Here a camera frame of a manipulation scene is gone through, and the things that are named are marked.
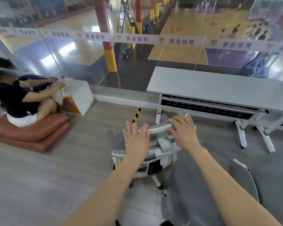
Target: red cushion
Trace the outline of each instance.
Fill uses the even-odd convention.
[[[51,148],[63,136],[63,134],[67,131],[68,128],[69,128],[69,123],[65,123],[57,130],[52,132],[48,137],[45,137],[44,139],[35,142],[9,140],[1,136],[0,136],[0,142],[15,147],[23,148],[26,150],[43,153],[48,151],[49,148]]]
[[[64,114],[51,114],[34,124],[18,128],[9,123],[7,116],[0,117],[0,137],[19,141],[38,141],[68,121]]]

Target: ladder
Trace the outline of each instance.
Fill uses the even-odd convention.
[[[128,0],[121,0],[121,9],[119,11],[119,21],[118,21],[118,25],[117,25],[117,32],[123,33],[123,31],[124,31],[125,15],[127,16],[128,20],[130,22],[130,26],[135,27],[135,32],[139,34],[138,28],[136,26],[133,15],[132,15],[131,10],[129,8]]]

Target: hand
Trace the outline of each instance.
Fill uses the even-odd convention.
[[[65,87],[65,83],[57,83],[55,84],[55,87],[58,87],[59,89],[62,89]]]
[[[56,77],[50,77],[50,78],[49,78],[49,82],[50,82],[50,83],[56,83],[57,80],[58,80],[58,79],[57,79]]]
[[[126,156],[131,157],[133,160],[137,160],[138,163],[142,163],[150,151],[150,136],[151,131],[147,131],[148,124],[144,124],[141,127],[140,133],[137,131],[136,122],[131,125],[129,121],[126,121],[127,132],[123,129],[126,146]]]
[[[188,117],[180,114],[168,120],[171,124],[175,126],[176,131],[172,128],[167,129],[168,132],[174,137],[176,143],[186,150],[188,153],[193,153],[199,150],[202,146],[199,144],[195,125],[192,121],[191,116]]]

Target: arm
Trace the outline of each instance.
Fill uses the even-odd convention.
[[[56,81],[57,81],[57,78],[51,77],[49,79],[19,81],[19,85],[20,87],[23,87],[23,88],[30,88],[30,87],[42,85],[44,83],[53,83]]]
[[[137,132],[136,122],[126,121],[128,135],[123,130],[126,156],[104,184],[98,188],[63,224],[63,226],[113,226],[124,194],[137,169],[150,151],[147,124]]]
[[[41,91],[40,93],[28,92],[22,102],[40,102],[53,96],[59,89],[65,86],[64,83],[57,83],[50,89]]]
[[[226,226],[281,226],[199,144],[190,116],[175,116],[168,121],[177,129],[177,132],[168,129],[176,143],[192,156],[199,167]]]

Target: black yellow striped pole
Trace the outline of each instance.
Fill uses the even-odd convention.
[[[139,109],[136,111],[135,117],[134,117],[134,119],[133,119],[133,121],[132,121],[132,124],[131,124],[131,125],[133,125],[133,124],[134,124],[134,122],[136,122],[136,120],[137,120],[137,118],[138,118],[138,116],[139,116],[140,112],[141,112],[141,108],[139,108]]]

